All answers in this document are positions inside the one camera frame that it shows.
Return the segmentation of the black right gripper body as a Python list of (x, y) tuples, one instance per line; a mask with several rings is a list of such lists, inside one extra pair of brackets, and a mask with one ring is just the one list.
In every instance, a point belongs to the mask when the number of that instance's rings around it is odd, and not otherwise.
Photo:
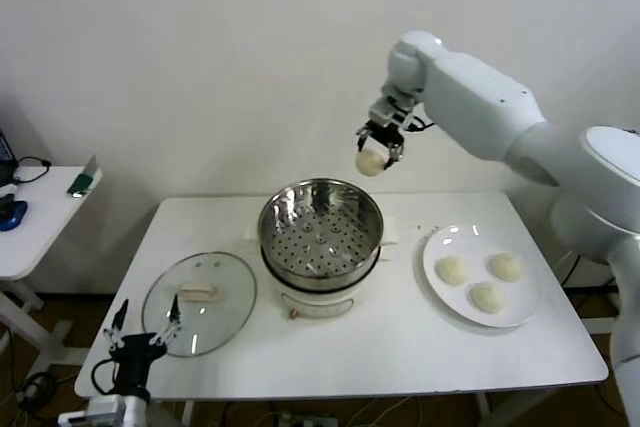
[(400, 133), (398, 126), (393, 123), (381, 126), (369, 120), (364, 129), (369, 138), (385, 147), (402, 147), (404, 145), (404, 137)]

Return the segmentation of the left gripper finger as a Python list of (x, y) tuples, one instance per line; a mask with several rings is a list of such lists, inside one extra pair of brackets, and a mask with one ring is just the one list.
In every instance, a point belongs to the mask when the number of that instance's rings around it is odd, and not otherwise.
[(165, 326), (152, 337), (151, 344), (168, 347), (180, 330), (181, 313), (179, 308), (178, 295), (175, 294), (172, 300), (171, 307), (168, 311), (167, 322), (165, 323)]
[(127, 314), (129, 300), (125, 299), (120, 309), (115, 313), (111, 326), (103, 329), (103, 335), (107, 340), (108, 349), (116, 350), (124, 346), (122, 327)]

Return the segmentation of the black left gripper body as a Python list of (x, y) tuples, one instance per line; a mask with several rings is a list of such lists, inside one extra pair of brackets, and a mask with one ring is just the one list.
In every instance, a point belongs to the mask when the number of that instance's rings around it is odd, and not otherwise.
[(117, 395), (149, 395), (147, 380), (151, 365), (166, 354), (166, 344), (153, 333), (127, 335), (111, 354), (117, 365), (112, 392)]

